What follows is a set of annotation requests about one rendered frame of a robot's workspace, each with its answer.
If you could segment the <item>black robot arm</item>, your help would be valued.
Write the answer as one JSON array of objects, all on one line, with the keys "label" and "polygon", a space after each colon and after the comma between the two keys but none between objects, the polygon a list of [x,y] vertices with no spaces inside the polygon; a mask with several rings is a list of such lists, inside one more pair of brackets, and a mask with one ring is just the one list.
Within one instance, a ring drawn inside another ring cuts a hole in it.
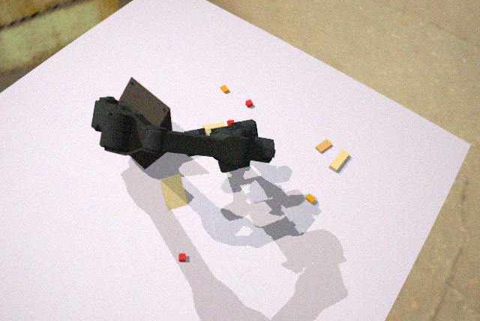
[{"label": "black robot arm", "polygon": [[[144,148],[128,151],[134,119],[147,128]],[[100,132],[100,147],[104,151],[124,156],[170,152],[213,157],[222,173],[249,167],[251,161],[269,164],[276,151],[273,139],[258,137],[252,130],[225,130],[213,136],[166,130],[153,125],[124,100],[119,104],[109,96],[95,101],[91,126]]]}]

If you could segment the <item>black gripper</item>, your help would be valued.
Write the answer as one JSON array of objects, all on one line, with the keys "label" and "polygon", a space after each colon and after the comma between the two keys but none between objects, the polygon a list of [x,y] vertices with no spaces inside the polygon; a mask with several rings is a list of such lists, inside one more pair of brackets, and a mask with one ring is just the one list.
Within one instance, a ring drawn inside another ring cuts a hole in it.
[{"label": "black gripper", "polygon": [[[236,130],[236,129],[251,130],[252,133],[255,133],[256,137],[258,137],[257,123],[253,119],[233,122],[230,125],[225,126],[225,127],[212,128],[210,136],[218,134],[222,131],[233,131],[233,130]],[[206,135],[205,128],[200,128],[200,129],[196,129],[196,130],[188,130],[188,131],[184,131],[184,133]]]}]

